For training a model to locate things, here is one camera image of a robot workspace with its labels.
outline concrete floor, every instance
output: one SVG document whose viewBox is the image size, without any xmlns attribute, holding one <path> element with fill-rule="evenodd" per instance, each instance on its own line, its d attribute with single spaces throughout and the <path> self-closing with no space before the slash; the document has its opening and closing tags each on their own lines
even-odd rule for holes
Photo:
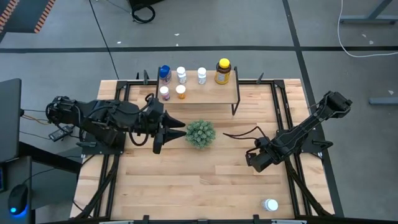
<svg viewBox="0 0 398 224">
<path fill-rule="evenodd" d="M 126 9 L 125 0 L 110 0 Z M 289 0 L 301 46 L 338 46 L 336 26 L 340 1 Z M 365 14 L 373 0 L 345 0 L 344 14 Z M 99 24 L 110 47 L 269 45 L 293 46 L 284 7 L 279 0 L 166 0 L 154 5 L 157 17 L 150 24 L 136 24 L 128 13 L 104 0 L 93 1 Z M 398 1 L 386 13 L 398 14 Z M 350 46 L 398 45 L 398 25 L 344 25 L 341 38 Z M 87 0 L 57 0 L 39 34 L 8 33 L 1 48 L 104 47 Z M 376 54 L 379 52 L 354 52 Z M 146 69 L 155 78 L 158 65 L 184 65 L 188 69 L 212 67 L 221 57 L 238 66 L 241 78 L 301 78 L 295 52 L 197 51 L 112 53 L 121 79 L 133 79 Z M 370 106 L 370 96 L 398 94 L 398 55 L 351 58 L 344 52 L 304 52 L 316 100 L 328 90 L 351 99 L 353 109 L 343 119 L 323 125 L 331 162 L 346 217 L 398 220 L 396 185 L 398 165 L 398 107 Z M 22 79 L 22 107 L 42 110 L 57 95 L 81 101 L 96 98 L 100 80 L 115 79 L 107 53 L 0 54 L 0 80 Z M 21 130 L 46 136 L 53 126 L 23 120 Z M 74 139 L 53 143 L 21 134 L 22 141 L 63 155 Z M 46 169 L 35 166 L 34 172 Z M 57 178 L 57 184 L 44 185 Z M 57 189 L 59 198 L 37 194 L 37 222 L 66 220 L 72 206 L 76 179 L 62 171 L 35 177 L 34 187 Z"/>
</svg>

